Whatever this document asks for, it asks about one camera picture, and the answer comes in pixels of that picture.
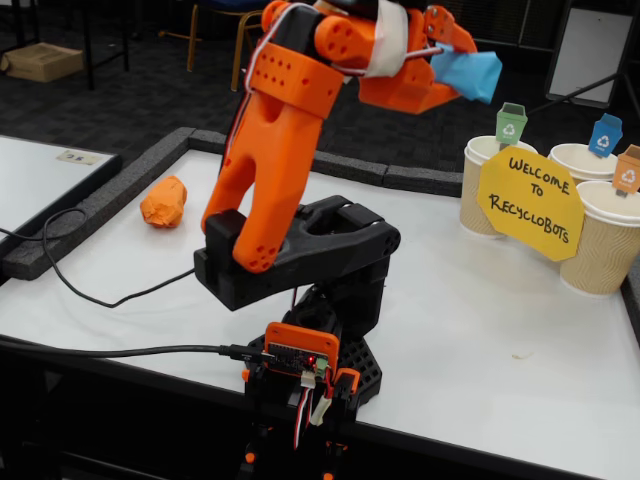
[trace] yellow sign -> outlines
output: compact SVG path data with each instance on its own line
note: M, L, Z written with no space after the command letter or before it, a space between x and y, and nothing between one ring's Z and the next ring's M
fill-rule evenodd
M575 256L584 206L569 171L548 158L505 148L482 166L478 204L498 232L556 262Z

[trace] crumpled blue paper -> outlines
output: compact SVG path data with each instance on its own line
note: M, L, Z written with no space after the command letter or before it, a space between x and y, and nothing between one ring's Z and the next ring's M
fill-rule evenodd
M468 100L491 103L502 72L495 52L457 53L451 45L436 43L444 50L431 58L436 82L453 87Z

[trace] disposable coffee cup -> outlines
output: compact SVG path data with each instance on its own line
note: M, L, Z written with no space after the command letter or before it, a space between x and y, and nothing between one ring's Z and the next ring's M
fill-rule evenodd
M571 174L577 184L588 180L613 180L618 157L610 154L600 158L589 151L588 145L579 143L563 143L551 150L549 158L562 165Z
M640 194L616 195L609 182L578 185L585 209L582 236L575 257L560 267L565 284L593 295L620 288L640 253Z
M538 153L535 148L524 142L518 142L516 146ZM472 138L464 150L460 223L465 229L487 238L504 236L493 228L477 201L482 165L499 152L500 142L493 135Z

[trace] blue paper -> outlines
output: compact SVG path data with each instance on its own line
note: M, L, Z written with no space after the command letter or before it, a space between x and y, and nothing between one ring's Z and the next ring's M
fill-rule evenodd
M450 45L436 45L444 50L431 58L436 82L455 88L468 100L491 103L502 72L495 52L456 53Z
M593 127L589 151L599 157L608 157L622 138L622 120L605 113Z

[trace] white table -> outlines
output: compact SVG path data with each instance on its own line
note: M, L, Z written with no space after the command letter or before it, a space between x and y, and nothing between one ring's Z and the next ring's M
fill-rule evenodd
M83 165L57 159L68 150L84 152L99 160L93 165ZM96 175L104 176L105 167L111 168L108 164L115 158L111 154L0 136L0 226L7 230L24 227L41 212L64 201L83 182ZM35 230L40 227L41 224L35 225ZM4 238L0 233L0 250Z
M190 151L166 175L189 190L183 224L143 223L140 197L60 262L82 291L114 301L193 266L219 156ZM640 350L620 294L567 290L558 266L514 240L459 226L459 200L311 174L304 201L341 194L403 235L378 326L367 335L383 370L358 421L608 479L640 475ZM247 212L249 199L243 211ZM192 276L107 310L49 271L0 288L0 334L58 347L122 349L243 344L279 320L285 292L232 313ZM131 365L242 392L241 365L201 354Z

